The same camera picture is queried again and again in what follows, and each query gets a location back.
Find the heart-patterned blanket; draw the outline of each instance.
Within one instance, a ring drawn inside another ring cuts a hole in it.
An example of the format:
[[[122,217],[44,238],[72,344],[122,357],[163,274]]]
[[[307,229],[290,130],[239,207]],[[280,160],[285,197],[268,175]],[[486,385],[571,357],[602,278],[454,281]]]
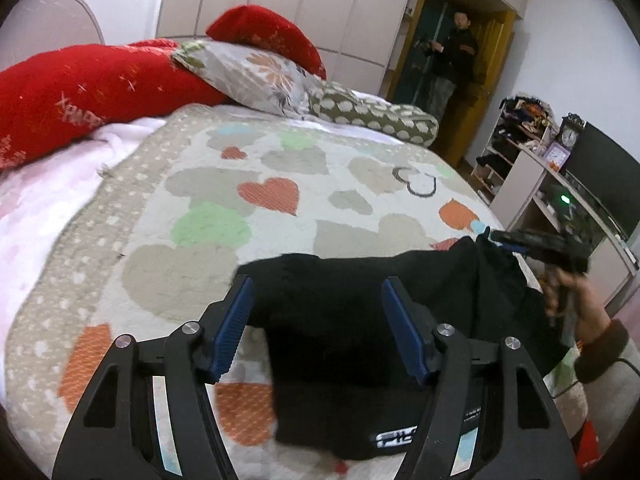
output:
[[[104,176],[60,236],[7,340],[10,427],[50,474],[70,414],[112,340],[165,336],[199,318],[225,295],[239,264],[293,252],[446,250],[485,226],[500,227],[424,148],[186,107]],[[555,377],[553,387],[571,380]],[[231,371],[210,390],[241,479],[332,478],[345,468],[352,478],[393,476],[401,457],[336,469],[325,454],[276,443],[270,383],[264,334],[247,328]],[[155,384],[163,457],[178,471],[163,383]]]

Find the pillow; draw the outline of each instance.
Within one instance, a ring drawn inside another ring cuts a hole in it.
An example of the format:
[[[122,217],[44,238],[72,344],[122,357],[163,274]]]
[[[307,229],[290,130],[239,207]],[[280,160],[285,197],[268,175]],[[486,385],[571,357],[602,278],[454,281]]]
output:
[[[207,36],[215,41],[275,52],[326,79],[322,59],[313,43],[293,23],[265,7],[242,5],[229,9],[209,26]]]
[[[225,96],[171,59],[178,44],[75,45],[0,72],[0,170],[68,145],[105,123],[164,116]]]
[[[438,135],[438,121],[420,108],[393,105],[374,96],[360,99],[333,81],[321,81],[312,89],[309,107],[309,113],[323,121],[364,126],[425,148]]]
[[[174,59],[234,101],[289,118],[308,113],[308,92],[320,84],[278,54],[221,41],[187,41]]]

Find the black cable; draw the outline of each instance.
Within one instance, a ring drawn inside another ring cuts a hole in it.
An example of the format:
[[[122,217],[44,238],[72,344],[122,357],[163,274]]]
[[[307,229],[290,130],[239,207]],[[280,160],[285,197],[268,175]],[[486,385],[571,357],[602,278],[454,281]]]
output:
[[[616,359],[616,362],[617,363],[624,363],[625,365],[628,365],[629,368],[631,368],[636,373],[636,375],[638,377],[640,377],[640,370],[638,370],[638,368],[636,368],[636,366],[633,363],[627,361],[625,358],[622,358],[622,357]]]
[[[567,393],[571,388],[573,388],[576,384],[578,384],[580,381],[579,380],[575,380],[571,386],[566,387],[564,390],[562,390],[559,394],[557,394],[556,396],[552,396],[551,398],[553,400],[556,400],[558,397],[563,396],[565,393]]]

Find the sleeve cuff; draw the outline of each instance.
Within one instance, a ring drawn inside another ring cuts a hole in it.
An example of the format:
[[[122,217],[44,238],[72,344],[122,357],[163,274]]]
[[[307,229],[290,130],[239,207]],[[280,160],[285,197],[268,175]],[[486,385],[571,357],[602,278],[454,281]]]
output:
[[[629,332],[622,323],[611,321],[605,332],[593,343],[582,347],[575,362],[575,375],[583,384],[593,383],[620,357],[629,342]]]

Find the metal screw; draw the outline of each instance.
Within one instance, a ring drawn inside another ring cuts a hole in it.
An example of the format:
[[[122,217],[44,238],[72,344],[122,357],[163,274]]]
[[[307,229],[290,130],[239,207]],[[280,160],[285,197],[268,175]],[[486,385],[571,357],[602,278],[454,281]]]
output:
[[[124,334],[121,336],[118,336],[116,339],[116,346],[118,348],[126,348],[127,346],[129,346],[131,344],[131,336]]]
[[[200,330],[200,324],[197,321],[188,321],[182,326],[185,334],[195,334],[198,330]]]
[[[511,336],[504,340],[504,344],[507,345],[508,348],[511,348],[511,350],[520,348],[520,340]]]
[[[454,335],[456,332],[456,329],[453,328],[449,323],[440,323],[438,325],[438,333],[442,334],[442,335]]]

